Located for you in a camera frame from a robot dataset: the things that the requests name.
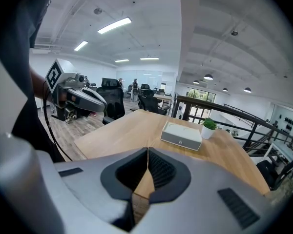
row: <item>robotic arm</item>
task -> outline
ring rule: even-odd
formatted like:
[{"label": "robotic arm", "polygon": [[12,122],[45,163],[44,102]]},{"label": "robotic arm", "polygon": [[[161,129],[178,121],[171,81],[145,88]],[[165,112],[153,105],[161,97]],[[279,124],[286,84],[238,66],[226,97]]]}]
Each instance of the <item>robotic arm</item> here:
[{"label": "robotic arm", "polygon": [[[103,112],[107,107],[98,93],[85,87],[84,76],[67,60],[56,59],[45,80],[57,107],[57,116],[52,115],[54,118],[69,122],[75,116],[88,117],[91,112]],[[67,100],[59,101],[60,94],[65,92]]]}]

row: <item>ceiling light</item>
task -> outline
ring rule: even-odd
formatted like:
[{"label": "ceiling light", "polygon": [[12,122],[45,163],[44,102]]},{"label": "ceiling light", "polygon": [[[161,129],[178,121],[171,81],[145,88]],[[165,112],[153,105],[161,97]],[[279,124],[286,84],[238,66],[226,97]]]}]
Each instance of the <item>ceiling light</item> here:
[{"label": "ceiling light", "polygon": [[211,76],[210,74],[207,74],[207,75],[204,76],[204,79],[213,80],[213,76]]},{"label": "ceiling light", "polygon": [[116,60],[115,62],[129,61],[128,59]]},{"label": "ceiling light", "polygon": [[250,88],[245,88],[244,91],[247,92],[247,93],[251,93],[252,92]]},{"label": "ceiling light", "polygon": [[129,18],[125,18],[125,19],[116,21],[116,22],[108,25],[108,26],[104,27],[103,29],[100,29],[98,32],[100,34],[103,34],[103,33],[107,32],[107,31],[110,31],[112,29],[115,29],[115,28],[117,28],[119,26],[122,26],[122,25],[125,25],[125,24],[128,24],[128,23],[131,23],[131,20]]},{"label": "ceiling light", "polygon": [[80,50],[82,47],[84,47],[88,42],[87,41],[83,41],[81,44],[79,44],[74,50],[78,51]]},{"label": "ceiling light", "polygon": [[96,14],[96,15],[99,15],[99,14],[102,13],[102,9],[96,8],[96,9],[94,9],[93,13]]},{"label": "ceiling light", "polygon": [[143,57],[143,58],[140,58],[140,60],[159,60],[158,57]]},{"label": "ceiling light", "polygon": [[232,30],[232,32],[231,32],[231,35],[234,36],[234,37],[237,36],[238,34],[239,33],[236,30]]}]

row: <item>person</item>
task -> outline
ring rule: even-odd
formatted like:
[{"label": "person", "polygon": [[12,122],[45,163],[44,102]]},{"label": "person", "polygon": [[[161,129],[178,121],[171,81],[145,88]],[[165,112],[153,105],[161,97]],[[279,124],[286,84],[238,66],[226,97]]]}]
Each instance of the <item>person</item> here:
[{"label": "person", "polygon": [[130,101],[136,102],[138,100],[138,88],[139,88],[139,84],[138,84],[137,78],[135,78],[132,82]]},{"label": "person", "polygon": [[[27,97],[12,134],[27,140],[34,149],[48,152],[53,162],[61,162],[65,160],[41,124],[35,102],[35,97],[43,98],[47,94],[48,87],[45,79],[29,64],[29,50],[35,46],[50,3],[51,0],[11,0],[0,10],[0,61],[9,74],[9,82],[18,86],[19,93]],[[2,99],[15,101],[13,97]],[[62,94],[60,100],[65,101],[66,95]]]}]

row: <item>black railing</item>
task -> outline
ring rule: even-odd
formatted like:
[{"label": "black railing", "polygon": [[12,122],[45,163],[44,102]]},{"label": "black railing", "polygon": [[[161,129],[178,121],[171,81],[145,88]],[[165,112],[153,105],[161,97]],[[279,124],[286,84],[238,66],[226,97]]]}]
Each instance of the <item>black railing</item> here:
[{"label": "black railing", "polygon": [[[225,106],[225,107],[229,107],[229,108],[234,109],[234,110],[237,110],[237,111],[240,111],[240,112],[242,112],[242,113],[244,113],[244,114],[247,114],[247,115],[253,116],[253,117],[257,118],[257,119],[263,120],[263,119],[261,119],[261,118],[255,116],[255,115],[252,115],[252,114],[250,114],[250,113],[248,113],[248,112],[246,112],[246,111],[244,111],[244,110],[242,110],[242,109],[239,109],[239,108],[236,108],[236,107],[232,107],[232,106],[230,106],[230,105],[228,105],[228,104],[224,104],[224,106]],[[252,121],[250,121],[250,120],[247,120],[247,119],[243,119],[243,118],[238,117],[238,116],[235,116],[235,115],[232,115],[232,116],[238,118],[240,121],[244,122],[245,124],[247,124],[247,125],[249,125],[251,128],[253,128],[253,126],[254,126],[254,122],[252,122]]]},{"label": "black railing", "polygon": [[[216,110],[219,112],[223,112],[223,113],[238,117],[240,119],[243,119],[245,121],[251,122],[251,129],[247,129],[247,128],[243,128],[243,127],[230,125],[230,124],[227,124],[224,122],[215,121],[217,124],[220,124],[220,125],[233,127],[236,129],[240,129],[240,130],[249,132],[250,135],[248,138],[241,138],[241,137],[237,137],[237,136],[234,136],[234,138],[238,139],[238,140],[244,140],[245,141],[245,143],[243,145],[244,150],[246,150],[247,152],[249,152],[251,150],[255,151],[255,152],[252,152],[252,154],[254,154],[258,151],[261,152],[263,150],[267,150],[267,148],[257,148],[257,147],[260,144],[268,144],[272,138],[274,140],[284,141],[284,143],[292,143],[293,142],[293,136],[281,131],[280,129],[276,128],[274,125],[271,125],[270,123],[265,122],[264,120],[262,120],[259,117],[256,117],[256,116],[249,114],[249,113],[246,113],[243,110],[236,110],[236,108],[231,107],[231,106],[230,107],[222,106],[222,105],[215,104],[215,103],[208,102],[208,101],[203,101],[203,100],[199,100],[199,99],[180,96],[178,94],[175,94],[175,98],[174,98],[174,102],[173,102],[172,117],[176,118],[179,104],[181,102],[185,104],[185,111],[182,115],[182,120],[188,120],[189,117],[194,118],[194,119],[198,119],[199,122],[201,120],[204,120],[205,118],[190,115],[191,107],[197,106],[202,109]],[[256,131],[256,128],[258,125],[261,125],[263,127],[270,129],[268,134],[264,134],[264,133]],[[252,139],[254,134],[262,135],[264,137],[260,138],[259,140],[255,140],[255,139]],[[285,139],[278,138],[279,134],[281,134]]]}]

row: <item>wooden table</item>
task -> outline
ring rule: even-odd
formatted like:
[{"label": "wooden table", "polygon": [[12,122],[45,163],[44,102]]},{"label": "wooden table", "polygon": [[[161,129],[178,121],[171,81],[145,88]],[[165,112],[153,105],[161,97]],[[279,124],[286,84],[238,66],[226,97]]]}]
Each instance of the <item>wooden table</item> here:
[{"label": "wooden table", "polygon": [[[253,186],[261,194],[269,192],[268,185],[251,158],[228,132],[215,130],[209,140],[203,140],[199,151],[192,151],[160,140],[166,121],[200,131],[202,129],[199,124],[140,109],[75,140],[75,144],[87,158],[103,157],[142,147],[161,148],[212,161]],[[153,191],[152,176],[147,170],[135,193],[148,198]]]}]

